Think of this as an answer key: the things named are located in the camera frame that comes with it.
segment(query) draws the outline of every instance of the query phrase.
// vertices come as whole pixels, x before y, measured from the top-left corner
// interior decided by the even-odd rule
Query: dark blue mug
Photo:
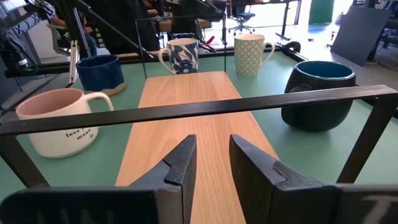
[[[296,64],[285,93],[355,86],[355,72],[336,62],[305,61]],[[327,131],[347,117],[352,100],[282,108],[282,119],[305,131]]]
[[[101,91],[109,96],[124,90],[120,61],[115,55],[84,58],[76,63],[76,68],[86,91]]]

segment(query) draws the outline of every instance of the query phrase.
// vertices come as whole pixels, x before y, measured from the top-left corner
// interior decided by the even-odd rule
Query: wooden board
[[[148,78],[140,108],[240,98],[225,72]],[[229,164],[229,135],[238,134],[277,158],[251,112],[137,123],[117,186],[153,168],[188,134],[197,135],[197,179],[191,223],[245,223]]]

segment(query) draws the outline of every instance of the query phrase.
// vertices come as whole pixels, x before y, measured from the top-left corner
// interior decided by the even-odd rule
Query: green table
[[[224,57],[201,58],[199,72],[224,69]],[[226,58],[227,74],[239,94],[245,97],[276,95],[296,64],[282,52],[276,52],[256,77],[239,77],[234,57]],[[169,75],[159,63],[146,63],[148,77]],[[137,108],[144,87],[141,63],[122,66],[126,89],[111,97],[116,110]],[[72,87],[82,89],[77,82]],[[105,111],[104,101],[90,102],[93,111]],[[335,183],[356,139],[371,111],[363,101],[355,101],[345,121],[324,133],[308,133],[287,126],[280,109],[252,112],[282,162],[324,183]],[[77,155],[48,159],[38,155],[26,135],[18,140],[52,186],[113,186],[118,176],[131,124],[102,127],[95,142]],[[364,166],[356,184],[398,184],[398,122],[393,118],[374,152]],[[0,161],[0,199],[24,186],[3,160]]]

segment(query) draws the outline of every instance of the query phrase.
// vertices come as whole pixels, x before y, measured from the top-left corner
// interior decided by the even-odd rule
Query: blue floral mug
[[[171,69],[163,61],[163,52],[170,56]],[[167,48],[159,51],[159,61],[173,74],[195,73],[198,70],[198,42],[181,38],[167,42]]]

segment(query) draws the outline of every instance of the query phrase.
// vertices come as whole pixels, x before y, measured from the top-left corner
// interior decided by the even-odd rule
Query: person
[[[93,32],[93,29],[91,27],[86,27],[86,18],[83,17],[84,20],[84,32],[85,32],[85,37],[86,37],[86,41],[87,41],[87,45],[90,48],[90,53],[91,56],[96,56],[97,55],[97,43],[94,39],[94,37],[90,36],[90,33]],[[56,26],[62,26],[67,28],[67,25],[65,23],[65,21],[62,19],[62,17],[60,17],[60,14],[58,13],[57,10],[55,10],[55,16],[53,17],[53,19],[51,20],[52,24],[56,25]],[[60,35],[63,37],[66,33],[67,30],[58,30]]]

